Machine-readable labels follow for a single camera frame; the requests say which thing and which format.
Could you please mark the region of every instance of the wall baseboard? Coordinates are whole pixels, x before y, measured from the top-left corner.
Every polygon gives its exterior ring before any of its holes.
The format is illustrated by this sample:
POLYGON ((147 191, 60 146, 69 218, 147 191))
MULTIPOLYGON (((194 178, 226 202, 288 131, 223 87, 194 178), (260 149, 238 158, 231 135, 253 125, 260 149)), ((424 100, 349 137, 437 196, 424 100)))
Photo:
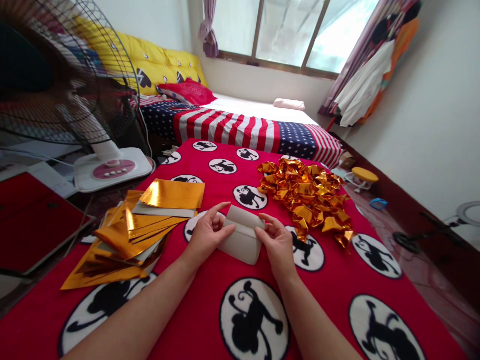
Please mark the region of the wall baseboard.
MULTIPOLYGON (((376 198, 388 201, 388 212, 407 234, 415 236, 435 230, 435 226, 422 216, 422 212, 442 222, 338 135, 332 132, 330 134, 340 140, 343 148, 353 156, 356 160, 354 166, 378 176, 379 181, 371 187, 370 193, 376 198)), ((456 244, 445 234, 434 235, 418 243, 423 253, 448 281, 480 312, 480 251, 461 238, 456 244)))

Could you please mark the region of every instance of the white wall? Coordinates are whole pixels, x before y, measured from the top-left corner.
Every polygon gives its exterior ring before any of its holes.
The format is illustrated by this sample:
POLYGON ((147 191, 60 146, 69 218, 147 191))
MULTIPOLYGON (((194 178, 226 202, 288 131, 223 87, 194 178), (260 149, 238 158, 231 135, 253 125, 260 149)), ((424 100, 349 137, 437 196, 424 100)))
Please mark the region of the white wall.
POLYGON ((204 16, 203 2, 188 2, 193 52, 200 58, 208 86, 214 93, 272 104, 277 98, 304 101, 305 112, 317 121, 317 112, 334 81, 207 58, 197 38, 204 16))
MULTIPOLYGON (((477 0, 424 1, 421 31, 377 111, 343 135, 442 220, 480 201, 479 15, 477 0)), ((480 250, 480 228, 459 233, 480 250)))
POLYGON ((115 30, 192 52, 188 0, 95 0, 115 30))

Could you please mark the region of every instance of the orange garment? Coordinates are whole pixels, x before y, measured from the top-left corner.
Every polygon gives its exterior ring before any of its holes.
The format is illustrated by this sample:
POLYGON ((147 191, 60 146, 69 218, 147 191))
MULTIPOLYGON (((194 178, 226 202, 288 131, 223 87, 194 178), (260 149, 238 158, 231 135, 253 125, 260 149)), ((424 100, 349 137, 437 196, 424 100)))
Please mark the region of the orange garment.
POLYGON ((379 106, 380 101, 382 101, 382 98, 384 97, 384 91, 387 85, 390 83, 390 80, 392 80, 392 77, 394 76, 397 63, 399 62, 402 55, 405 54, 409 49, 410 42, 419 30, 419 25, 419 19, 416 18, 402 26, 400 33, 398 34, 398 37, 395 41, 395 50, 393 51, 393 55, 391 56, 391 70, 390 72, 383 75, 382 89, 376 96, 375 100, 371 103, 370 108, 366 112, 366 115, 362 117, 357 122, 357 124, 365 124, 367 122, 367 119, 374 113, 374 111, 379 106))

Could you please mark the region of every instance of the small stool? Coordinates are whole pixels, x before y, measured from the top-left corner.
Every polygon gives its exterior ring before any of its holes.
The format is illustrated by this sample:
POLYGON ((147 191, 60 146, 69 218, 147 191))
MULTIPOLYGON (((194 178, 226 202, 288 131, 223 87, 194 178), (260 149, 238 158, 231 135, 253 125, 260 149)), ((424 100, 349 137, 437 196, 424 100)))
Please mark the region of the small stool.
POLYGON ((357 187, 357 194, 362 190, 370 190, 372 184, 376 183, 379 178, 373 172, 365 170, 361 167, 354 167, 351 172, 345 175, 345 179, 357 187))

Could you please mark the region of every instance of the window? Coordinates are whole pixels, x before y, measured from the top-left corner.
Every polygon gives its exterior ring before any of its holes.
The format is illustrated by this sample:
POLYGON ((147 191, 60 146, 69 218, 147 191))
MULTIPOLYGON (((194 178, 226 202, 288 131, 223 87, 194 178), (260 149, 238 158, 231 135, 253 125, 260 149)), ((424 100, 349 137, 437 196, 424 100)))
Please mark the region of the window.
POLYGON ((220 58, 336 79, 379 0, 218 0, 220 58))

